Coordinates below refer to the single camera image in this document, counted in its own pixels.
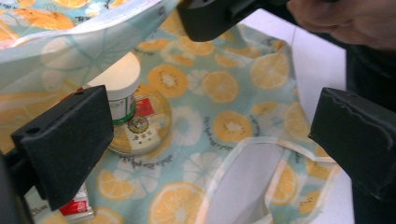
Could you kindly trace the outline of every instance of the finger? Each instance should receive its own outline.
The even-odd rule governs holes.
[[[296,22],[300,26],[305,28],[305,30],[313,32],[313,33],[330,33],[332,31],[332,26],[316,25],[316,24],[312,23],[310,20],[305,20],[304,16],[302,16],[301,14],[298,14],[296,12],[296,10],[293,9],[293,8],[296,8],[296,7],[299,7],[299,6],[293,5],[291,1],[288,2],[287,7],[288,7],[291,15],[296,20]]]
[[[330,32],[330,35],[335,39],[346,44],[353,45],[371,45],[375,42],[375,38],[368,36],[356,29],[353,25],[350,26],[335,26]]]
[[[359,15],[359,3],[356,0],[342,0],[335,3],[317,3],[311,10],[310,19],[312,23],[322,26],[334,26],[351,21]]]

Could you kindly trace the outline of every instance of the lemon print fabric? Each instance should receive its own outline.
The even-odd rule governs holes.
[[[286,108],[284,126],[288,135],[294,139],[303,142],[311,141],[308,138],[310,125],[307,122],[304,110],[300,103],[292,102],[288,108]]]
[[[223,40],[228,40],[228,41],[235,41],[236,40],[236,36],[233,33],[232,30],[228,30],[224,33],[222,33],[219,38],[223,39]]]
[[[165,185],[152,200],[150,224],[204,223],[207,209],[205,192],[189,182]]]
[[[31,7],[35,4],[35,0],[17,0],[21,7]]]
[[[109,6],[109,8],[119,7],[120,5],[126,3],[128,0],[114,0],[114,2]]]
[[[254,48],[252,46],[246,46],[245,48],[242,48],[242,49],[235,49],[235,48],[229,48],[229,47],[226,47],[225,49],[227,51],[230,51],[230,52],[238,54],[238,55],[242,55],[242,56],[250,58],[250,59],[255,59],[255,58],[261,56],[260,50]]]
[[[190,106],[174,107],[172,111],[173,142],[177,146],[193,146],[201,139],[203,121]]]
[[[309,159],[305,160],[306,163],[306,171],[319,179],[326,180],[329,178],[332,173],[332,164],[328,164],[325,162],[316,162],[311,161]]]
[[[233,58],[229,55],[224,55],[224,54],[216,54],[215,60],[219,65],[224,66],[224,67],[232,68],[232,67],[238,66],[238,64],[239,64],[235,58]]]
[[[191,67],[194,65],[192,58],[183,54],[174,54],[171,56],[172,59],[180,65]]]
[[[216,116],[213,132],[221,141],[238,143],[253,135],[253,126],[248,117],[228,110]]]
[[[276,107],[277,107],[277,102],[268,101],[254,105],[251,111],[256,115],[265,116],[273,113]]]
[[[327,154],[327,152],[324,150],[323,147],[321,146],[317,146],[315,148],[315,153],[317,154],[317,156],[319,157],[329,157],[329,154]]]
[[[47,30],[66,30],[73,28],[74,23],[64,14],[42,9],[16,8],[12,13],[25,18],[32,26]]]
[[[239,93],[239,84],[227,71],[211,72],[205,75],[203,87],[206,94],[215,102],[228,104],[235,100]]]
[[[117,125],[114,127],[114,138],[111,142],[109,148],[119,152],[128,153],[133,150],[132,144],[128,139],[128,130],[122,125]]]
[[[3,153],[14,148],[11,134],[31,119],[56,105],[65,92],[28,92],[0,95],[0,148]]]
[[[250,68],[253,85],[263,90],[276,90],[283,87],[290,74],[288,56],[283,51],[257,58]]]
[[[186,35],[177,10],[172,11],[160,28],[170,35]]]
[[[298,183],[296,172],[289,164],[286,164],[278,180],[271,203],[275,205],[286,205],[291,203],[297,196]]]
[[[173,139],[172,132],[167,133],[163,141],[160,143],[160,145],[155,150],[152,150],[148,154],[144,155],[144,157],[149,159],[154,159],[159,157],[171,146],[172,139]]]
[[[0,41],[16,40],[19,36],[13,32],[4,21],[0,21]]]
[[[220,182],[222,158],[215,152],[194,153],[184,162],[183,179],[201,188],[214,188]]]
[[[67,219],[60,212],[54,212],[46,217],[40,224],[68,224]]]
[[[96,186],[104,198],[114,202],[128,199],[136,191],[133,184],[117,178],[108,170],[100,171],[96,177]]]
[[[91,0],[52,0],[62,7],[79,8],[87,5]]]
[[[306,194],[304,199],[300,202],[300,214],[305,215],[312,213],[317,206],[320,194],[320,189]]]
[[[188,83],[186,74],[172,64],[159,65],[148,73],[148,84],[166,97],[183,95]]]
[[[186,36],[182,36],[180,39],[180,46],[187,52],[206,56],[211,54],[215,50],[215,46],[211,42],[194,42]]]
[[[123,217],[108,207],[94,207],[95,218],[80,224],[124,224]]]
[[[140,43],[137,47],[146,51],[163,49],[168,43],[167,39],[154,39]]]

